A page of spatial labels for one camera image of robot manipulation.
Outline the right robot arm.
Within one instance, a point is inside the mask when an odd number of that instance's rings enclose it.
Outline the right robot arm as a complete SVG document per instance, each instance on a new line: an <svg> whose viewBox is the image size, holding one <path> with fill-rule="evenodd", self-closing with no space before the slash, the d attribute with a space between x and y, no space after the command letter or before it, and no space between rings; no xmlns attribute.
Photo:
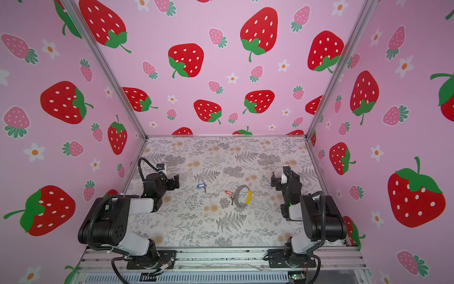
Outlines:
<svg viewBox="0 0 454 284"><path fill-rule="evenodd" d="M322 191L303 195L300 176L289 166L283 167L279 178L272 174L271 187L282 193L283 218L301 222L303 231L289 237L283 248L270 249L264 260L271 268L316 267L314 252L327 242L343 240L347 235L345 221L335 201Z"/></svg>

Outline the grey strap keyring yellow clasp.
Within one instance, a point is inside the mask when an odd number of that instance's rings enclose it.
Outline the grey strap keyring yellow clasp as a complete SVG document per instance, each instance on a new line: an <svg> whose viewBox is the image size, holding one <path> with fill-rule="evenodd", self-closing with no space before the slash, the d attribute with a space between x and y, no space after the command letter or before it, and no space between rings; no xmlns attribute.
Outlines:
<svg viewBox="0 0 454 284"><path fill-rule="evenodd" d="M252 190L248 185L240 185L234 191L232 196L232 204L237 208L245 208L249 206L252 200Z"/></svg>

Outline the key with red tag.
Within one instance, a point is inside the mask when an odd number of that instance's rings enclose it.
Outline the key with red tag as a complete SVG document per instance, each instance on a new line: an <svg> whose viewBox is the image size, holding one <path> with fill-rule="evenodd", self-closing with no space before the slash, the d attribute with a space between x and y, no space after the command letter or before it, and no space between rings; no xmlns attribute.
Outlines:
<svg viewBox="0 0 454 284"><path fill-rule="evenodd" d="M234 205L235 203L235 194L231 191L225 191L225 193L230 197L231 199L231 205Z"/></svg>

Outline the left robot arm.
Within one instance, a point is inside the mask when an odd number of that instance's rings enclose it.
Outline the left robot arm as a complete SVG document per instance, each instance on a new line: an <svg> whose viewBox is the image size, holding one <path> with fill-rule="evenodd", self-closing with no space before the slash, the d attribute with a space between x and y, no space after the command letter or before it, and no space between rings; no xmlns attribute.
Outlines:
<svg viewBox="0 0 454 284"><path fill-rule="evenodd" d="M165 178L160 173L149 174L144 180L144 192L138 195L111 195L98 198L78 232L78 240L91 250L114 252L128 262L128 269L172 269L175 250L157 250L156 242L128 229L128 219L135 215L156 213L167 191L179 188L179 175Z"/></svg>

